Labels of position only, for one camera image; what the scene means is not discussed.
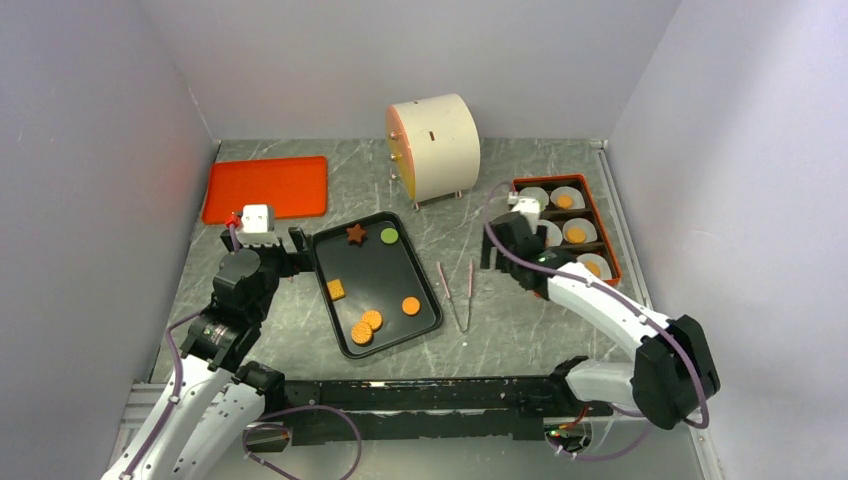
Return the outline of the white paper cup back right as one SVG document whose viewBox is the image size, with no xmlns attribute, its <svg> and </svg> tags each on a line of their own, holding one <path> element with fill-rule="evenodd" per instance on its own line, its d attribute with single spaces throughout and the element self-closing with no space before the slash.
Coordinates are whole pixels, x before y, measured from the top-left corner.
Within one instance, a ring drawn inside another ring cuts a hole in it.
<svg viewBox="0 0 848 480">
<path fill-rule="evenodd" d="M 559 210 L 577 210 L 586 207 L 583 193 L 575 187 L 561 186 L 550 193 L 551 203 Z"/>
</svg>

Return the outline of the white paper cup back left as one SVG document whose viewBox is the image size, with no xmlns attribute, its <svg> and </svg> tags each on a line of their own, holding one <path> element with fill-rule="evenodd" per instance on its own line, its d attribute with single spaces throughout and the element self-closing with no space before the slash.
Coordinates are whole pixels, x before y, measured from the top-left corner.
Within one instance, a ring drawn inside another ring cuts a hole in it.
<svg viewBox="0 0 848 480">
<path fill-rule="evenodd" d="M 539 203 L 541 211 L 544 211 L 550 203 L 548 192 L 541 187 L 525 187 L 518 192 L 518 195 L 520 197 L 535 199 Z"/>
</svg>

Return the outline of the plain green round cookie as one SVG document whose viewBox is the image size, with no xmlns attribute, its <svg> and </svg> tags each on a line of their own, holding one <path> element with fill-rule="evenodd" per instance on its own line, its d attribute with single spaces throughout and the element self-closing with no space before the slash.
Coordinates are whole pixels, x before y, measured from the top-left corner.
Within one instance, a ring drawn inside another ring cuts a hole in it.
<svg viewBox="0 0 848 480">
<path fill-rule="evenodd" d="M 384 228 L 380 232 L 380 240 L 386 245 L 393 245 L 399 240 L 399 232 L 393 227 Z"/>
</svg>

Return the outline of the orange tray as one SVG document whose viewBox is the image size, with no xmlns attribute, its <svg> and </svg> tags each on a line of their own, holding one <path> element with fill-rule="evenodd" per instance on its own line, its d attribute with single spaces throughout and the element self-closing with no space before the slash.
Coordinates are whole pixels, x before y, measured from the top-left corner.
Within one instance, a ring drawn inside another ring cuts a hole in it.
<svg viewBox="0 0 848 480">
<path fill-rule="evenodd" d="M 276 219 L 323 216 L 328 207 L 324 156 L 237 160 L 212 165 L 201 220 L 228 221 L 249 204 L 267 204 Z"/>
</svg>

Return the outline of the white paper cup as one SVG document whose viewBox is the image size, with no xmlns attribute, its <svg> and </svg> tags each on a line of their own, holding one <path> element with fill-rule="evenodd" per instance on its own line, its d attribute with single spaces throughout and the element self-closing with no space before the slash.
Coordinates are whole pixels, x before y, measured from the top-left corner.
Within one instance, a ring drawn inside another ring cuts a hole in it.
<svg viewBox="0 0 848 480">
<path fill-rule="evenodd" d="M 552 221 L 540 220 L 539 226 L 545 230 L 545 245 L 548 247 L 560 246 L 563 243 L 561 228 Z"/>
<path fill-rule="evenodd" d="M 562 227 L 564 240 L 569 244 L 592 243 L 599 239 L 595 225 L 587 218 L 572 218 Z"/>
<path fill-rule="evenodd" d="M 607 281 L 613 278 L 613 271 L 605 257 L 595 253 L 584 253 L 577 257 L 593 275 Z"/>
<path fill-rule="evenodd" d="M 559 210 L 577 210 L 586 207 L 583 193 L 575 187 L 561 186 L 550 193 L 551 203 Z"/>
<path fill-rule="evenodd" d="M 548 192 L 541 187 L 525 187 L 518 192 L 518 195 L 520 197 L 535 199 L 539 203 L 541 211 L 544 211 L 550 203 Z"/>
</svg>

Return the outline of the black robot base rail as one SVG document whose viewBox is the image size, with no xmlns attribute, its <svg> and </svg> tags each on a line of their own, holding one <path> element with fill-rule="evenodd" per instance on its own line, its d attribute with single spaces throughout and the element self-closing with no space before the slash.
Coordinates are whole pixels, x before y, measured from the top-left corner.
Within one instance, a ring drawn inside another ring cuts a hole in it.
<svg viewBox="0 0 848 480">
<path fill-rule="evenodd" d="M 297 446 L 354 440 L 506 436 L 540 440 L 547 429 L 607 417 L 551 376 L 415 380 L 288 380 L 272 392 L 266 421 L 291 428 Z"/>
</svg>

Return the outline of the round cream toy oven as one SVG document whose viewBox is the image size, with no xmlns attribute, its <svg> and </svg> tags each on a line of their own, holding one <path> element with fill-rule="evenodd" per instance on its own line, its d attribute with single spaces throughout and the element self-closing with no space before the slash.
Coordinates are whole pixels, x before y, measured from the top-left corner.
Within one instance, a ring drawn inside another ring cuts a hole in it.
<svg viewBox="0 0 848 480">
<path fill-rule="evenodd" d="M 447 195 L 460 197 L 479 178 L 481 142 L 475 120 L 456 93 L 387 107 L 385 132 L 392 174 L 418 209 Z"/>
</svg>

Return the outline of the plain orange round cookie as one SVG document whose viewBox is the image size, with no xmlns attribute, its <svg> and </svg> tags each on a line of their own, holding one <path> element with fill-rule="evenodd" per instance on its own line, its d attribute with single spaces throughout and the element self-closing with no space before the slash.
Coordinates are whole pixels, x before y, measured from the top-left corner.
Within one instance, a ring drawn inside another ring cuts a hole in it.
<svg viewBox="0 0 848 480">
<path fill-rule="evenodd" d="M 404 298 L 401 303 L 401 309 L 407 316 L 416 316 L 421 311 L 421 308 L 421 301 L 414 296 Z"/>
</svg>

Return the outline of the white paper cup middle left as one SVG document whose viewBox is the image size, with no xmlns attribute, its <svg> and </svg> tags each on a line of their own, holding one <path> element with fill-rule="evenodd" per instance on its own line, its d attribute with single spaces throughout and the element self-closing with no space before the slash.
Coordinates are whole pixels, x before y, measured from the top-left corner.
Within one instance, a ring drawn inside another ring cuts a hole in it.
<svg viewBox="0 0 848 480">
<path fill-rule="evenodd" d="M 560 246 L 563 243 L 561 228 L 552 221 L 540 220 L 539 226 L 545 230 L 545 245 L 548 247 Z"/>
</svg>

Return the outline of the orange shell cookie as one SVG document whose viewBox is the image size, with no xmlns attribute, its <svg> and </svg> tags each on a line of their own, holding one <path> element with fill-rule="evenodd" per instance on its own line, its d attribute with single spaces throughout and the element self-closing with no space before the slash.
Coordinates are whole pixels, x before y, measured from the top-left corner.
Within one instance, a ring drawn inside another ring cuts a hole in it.
<svg viewBox="0 0 848 480">
<path fill-rule="evenodd" d="M 561 195 L 556 199 L 556 205 L 563 210 L 570 209 L 574 205 L 574 200 L 569 195 Z"/>
</svg>

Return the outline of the round orange cookie front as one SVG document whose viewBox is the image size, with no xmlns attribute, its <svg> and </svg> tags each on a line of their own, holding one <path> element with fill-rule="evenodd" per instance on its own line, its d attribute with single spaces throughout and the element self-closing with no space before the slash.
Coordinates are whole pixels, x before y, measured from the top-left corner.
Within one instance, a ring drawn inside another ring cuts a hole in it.
<svg viewBox="0 0 848 480">
<path fill-rule="evenodd" d="M 367 322 L 357 322 L 351 328 L 351 340 L 357 346 L 370 344 L 374 338 L 374 330 Z"/>
</svg>

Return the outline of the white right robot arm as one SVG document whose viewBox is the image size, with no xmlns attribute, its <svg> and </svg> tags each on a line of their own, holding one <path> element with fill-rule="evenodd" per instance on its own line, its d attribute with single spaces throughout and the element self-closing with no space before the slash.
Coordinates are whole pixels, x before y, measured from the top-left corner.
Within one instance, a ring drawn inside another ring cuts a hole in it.
<svg viewBox="0 0 848 480">
<path fill-rule="evenodd" d="M 547 246 L 527 215 L 485 223 L 482 268 L 495 267 L 523 289 L 588 321 L 627 356 L 618 363 L 577 356 L 552 374 L 552 407 L 564 415 L 586 403 L 629 406 L 654 426 L 704 428 L 708 400 L 721 389 L 702 325 L 637 303 L 594 274 L 562 246 Z"/>
</svg>

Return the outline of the black baking tray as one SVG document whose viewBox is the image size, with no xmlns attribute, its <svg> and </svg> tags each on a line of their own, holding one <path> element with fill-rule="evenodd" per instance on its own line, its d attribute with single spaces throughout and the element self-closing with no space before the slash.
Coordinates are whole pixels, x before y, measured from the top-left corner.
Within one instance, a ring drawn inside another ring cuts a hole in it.
<svg viewBox="0 0 848 480">
<path fill-rule="evenodd" d="M 356 223 L 366 229 L 367 236 L 361 245 L 350 245 L 346 228 Z M 399 232 L 399 240 L 393 245 L 380 240 L 380 232 L 387 227 Z M 381 211 L 315 233 L 311 251 L 331 325 L 346 357 L 365 358 L 441 327 L 442 309 L 395 213 Z M 341 279 L 346 290 L 346 296 L 335 302 L 330 301 L 326 289 L 326 283 L 333 279 Z M 403 299 L 409 296 L 421 301 L 416 316 L 407 316 L 401 309 Z M 362 322 L 367 310 L 379 311 L 383 326 L 374 332 L 370 344 L 357 346 L 351 340 L 351 328 Z"/>
</svg>

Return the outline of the orange cookie box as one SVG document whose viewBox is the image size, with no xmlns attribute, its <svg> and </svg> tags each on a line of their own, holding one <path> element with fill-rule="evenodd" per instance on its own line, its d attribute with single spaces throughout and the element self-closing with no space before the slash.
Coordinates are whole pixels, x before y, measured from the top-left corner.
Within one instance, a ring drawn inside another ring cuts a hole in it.
<svg viewBox="0 0 848 480">
<path fill-rule="evenodd" d="M 602 281 L 619 284 L 621 269 L 584 176 L 516 178 L 512 190 L 539 203 L 536 235 L 546 246 L 565 248 Z"/>
</svg>

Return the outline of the brown star cookie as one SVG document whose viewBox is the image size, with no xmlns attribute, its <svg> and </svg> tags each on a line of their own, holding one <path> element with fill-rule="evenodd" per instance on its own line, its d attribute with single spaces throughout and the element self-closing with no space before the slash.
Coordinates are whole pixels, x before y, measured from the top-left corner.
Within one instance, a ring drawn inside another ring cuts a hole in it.
<svg viewBox="0 0 848 480">
<path fill-rule="evenodd" d="M 347 242 L 350 245 L 361 245 L 367 236 L 366 229 L 359 223 L 346 228 Z"/>
</svg>

